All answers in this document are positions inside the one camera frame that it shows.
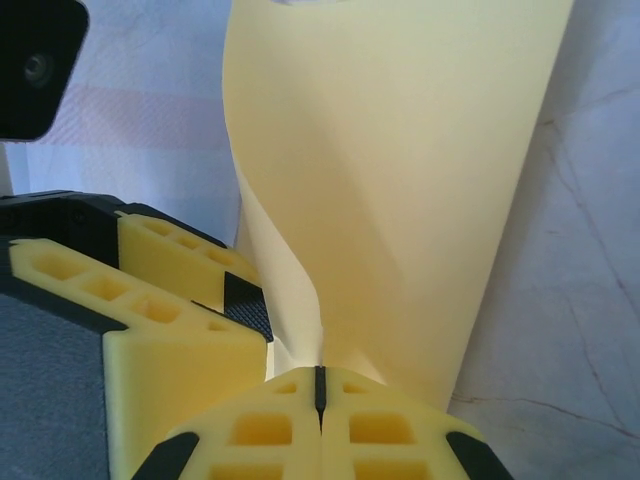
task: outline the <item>black camera housing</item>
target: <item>black camera housing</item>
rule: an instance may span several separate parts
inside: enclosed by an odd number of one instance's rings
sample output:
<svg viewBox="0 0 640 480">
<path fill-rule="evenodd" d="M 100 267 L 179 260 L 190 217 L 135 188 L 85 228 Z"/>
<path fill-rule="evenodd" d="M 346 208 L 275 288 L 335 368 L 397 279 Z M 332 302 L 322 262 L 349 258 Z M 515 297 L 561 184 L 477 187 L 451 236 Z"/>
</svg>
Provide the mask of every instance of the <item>black camera housing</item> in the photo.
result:
<svg viewBox="0 0 640 480">
<path fill-rule="evenodd" d="M 88 28 L 75 0 L 0 1 L 0 139 L 51 128 Z"/>
</svg>

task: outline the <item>marble surface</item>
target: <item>marble surface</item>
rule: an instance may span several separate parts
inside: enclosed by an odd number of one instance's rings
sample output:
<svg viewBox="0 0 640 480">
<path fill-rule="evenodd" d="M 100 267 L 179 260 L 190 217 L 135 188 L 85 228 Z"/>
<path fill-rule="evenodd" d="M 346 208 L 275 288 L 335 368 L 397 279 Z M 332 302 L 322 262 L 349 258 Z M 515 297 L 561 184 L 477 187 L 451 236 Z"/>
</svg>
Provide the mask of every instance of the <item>marble surface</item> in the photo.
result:
<svg viewBox="0 0 640 480">
<path fill-rule="evenodd" d="M 450 412 L 516 479 L 640 478 L 640 1 L 576 0 Z"/>
</svg>

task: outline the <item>camera lens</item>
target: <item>camera lens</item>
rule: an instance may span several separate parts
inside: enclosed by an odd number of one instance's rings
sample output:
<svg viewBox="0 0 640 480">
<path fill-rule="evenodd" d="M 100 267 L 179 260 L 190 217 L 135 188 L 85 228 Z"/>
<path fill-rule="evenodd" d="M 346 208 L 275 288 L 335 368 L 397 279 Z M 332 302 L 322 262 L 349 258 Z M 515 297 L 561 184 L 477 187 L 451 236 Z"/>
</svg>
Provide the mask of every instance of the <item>camera lens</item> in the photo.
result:
<svg viewBox="0 0 640 480">
<path fill-rule="evenodd" d="M 53 74 L 53 59 L 49 55 L 36 53 L 24 64 L 24 78 L 35 88 L 44 87 Z"/>
</svg>

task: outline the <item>yellow paper sheet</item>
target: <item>yellow paper sheet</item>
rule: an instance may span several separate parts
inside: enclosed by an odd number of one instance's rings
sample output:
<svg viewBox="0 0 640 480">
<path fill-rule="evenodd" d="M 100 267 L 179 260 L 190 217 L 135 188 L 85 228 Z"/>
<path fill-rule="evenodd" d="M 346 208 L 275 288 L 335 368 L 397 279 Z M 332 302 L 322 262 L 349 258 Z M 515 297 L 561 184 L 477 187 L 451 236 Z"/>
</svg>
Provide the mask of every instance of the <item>yellow paper sheet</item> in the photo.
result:
<svg viewBox="0 0 640 480">
<path fill-rule="evenodd" d="M 322 355 L 446 407 L 571 3 L 234 1 L 225 115 L 276 372 Z"/>
</svg>

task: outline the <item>camera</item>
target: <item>camera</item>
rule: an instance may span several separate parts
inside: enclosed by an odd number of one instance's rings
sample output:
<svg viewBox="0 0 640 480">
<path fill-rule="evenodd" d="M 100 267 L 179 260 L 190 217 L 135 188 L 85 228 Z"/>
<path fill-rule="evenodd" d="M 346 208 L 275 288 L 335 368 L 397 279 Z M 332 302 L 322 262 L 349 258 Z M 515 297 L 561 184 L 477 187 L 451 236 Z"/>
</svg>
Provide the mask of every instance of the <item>camera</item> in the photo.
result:
<svg viewBox="0 0 640 480">
<path fill-rule="evenodd" d="M 76 0 L 0 0 L 0 139 L 51 128 L 88 27 Z"/>
</svg>

